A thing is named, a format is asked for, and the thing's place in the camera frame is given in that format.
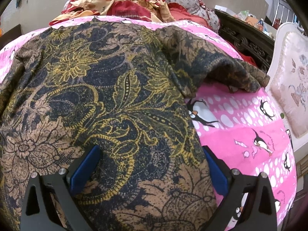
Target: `metal screw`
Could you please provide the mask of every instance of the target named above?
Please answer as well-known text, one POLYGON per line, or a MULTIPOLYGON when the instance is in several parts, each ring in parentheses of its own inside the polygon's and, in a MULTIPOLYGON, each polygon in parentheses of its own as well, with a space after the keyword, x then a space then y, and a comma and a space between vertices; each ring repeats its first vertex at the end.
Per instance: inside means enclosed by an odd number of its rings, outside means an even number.
POLYGON ((240 174, 240 171, 237 168, 232 169, 232 174, 235 176, 238 176, 240 174))
POLYGON ((38 175, 37 172, 33 172, 33 173, 31 174, 31 178, 35 178, 37 175, 38 175))
POLYGON ((59 172, 60 175, 63 175, 63 174, 66 173, 66 169, 65 168, 60 168, 58 172, 59 172))
POLYGON ((265 172, 261 172, 261 176, 262 176, 262 178, 267 178, 267 173, 265 173, 265 172))

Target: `chair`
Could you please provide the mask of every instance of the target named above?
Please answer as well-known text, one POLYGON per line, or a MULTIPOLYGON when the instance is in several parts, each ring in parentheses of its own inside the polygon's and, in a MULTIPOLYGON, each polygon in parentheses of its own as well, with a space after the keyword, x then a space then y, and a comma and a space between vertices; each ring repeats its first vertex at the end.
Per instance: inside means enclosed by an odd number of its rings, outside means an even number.
POLYGON ((308 153, 308 37, 296 24, 286 22, 279 27, 268 75, 271 79, 265 90, 282 112, 299 161, 308 153))

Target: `pink bed sheet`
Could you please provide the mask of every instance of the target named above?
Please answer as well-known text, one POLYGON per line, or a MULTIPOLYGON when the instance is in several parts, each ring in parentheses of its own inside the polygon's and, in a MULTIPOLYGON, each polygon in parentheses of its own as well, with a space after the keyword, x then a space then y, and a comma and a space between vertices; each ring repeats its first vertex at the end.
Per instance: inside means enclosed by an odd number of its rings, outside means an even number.
MULTIPOLYGON (((153 23, 111 16, 96 18, 101 21, 140 24, 152 30, 175 25, 212 42, 233 58, 241 59, 218 34, 195 22, 153 23)), ((79 25, 92 19, 92 16, 76 18, 53 27, 79 25)), ((48 28, 22 35, 0 51, 0 82, 10 70, 15 51, 46 29, 48 28)), ((202 145, 208 145, 219 159, 223 159, 230 168, 238 168, 243 174, 256 176, 262 171, 268 174, 277 200, 275 204, 279 224, 295 198, 296 169, 291 143, 283 122, 264 89, 253 94, 243 91, 231 94, 227 86, 219 83, 203 84, 197 96, 187 103, 190 106, 193 104, 193 110, 198 112, 199 121, 191 111, 189 113, 202 145), (204 120, 217 122, 207 124, 204 120)), ((220 204, 222 196, 216 194, 216 198, 220 204)), ((246 195, 243 195, 242 203, 234 212, 227 230, 236 224, 245 200, 246 195)))

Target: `blanket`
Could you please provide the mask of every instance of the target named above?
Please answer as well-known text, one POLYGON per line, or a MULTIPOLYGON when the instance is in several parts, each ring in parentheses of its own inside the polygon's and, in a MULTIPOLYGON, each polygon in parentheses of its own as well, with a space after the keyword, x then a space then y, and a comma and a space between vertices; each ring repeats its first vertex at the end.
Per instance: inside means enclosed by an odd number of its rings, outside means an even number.
POLYGON ((171 13, 165 0, 70 0, 67 9, 53 19, 49 25, 69 19, 92 16, 108 15, 131 18, 133 15, 143 21, 173 22, 189 18, 207 28, 213 29, 207 21, 197 15, 192 16, 182 6, 180 11, 171 13))
POLYGON ((200 229, 216 204, 184 98, 205 78, 248 92, 269 80, 174 26, 94 18, 32 38, 0 85, 2 221, 19 230, 32 172, 67 168, 97 144, 102 159, 76 197, 97 230, 200 229))

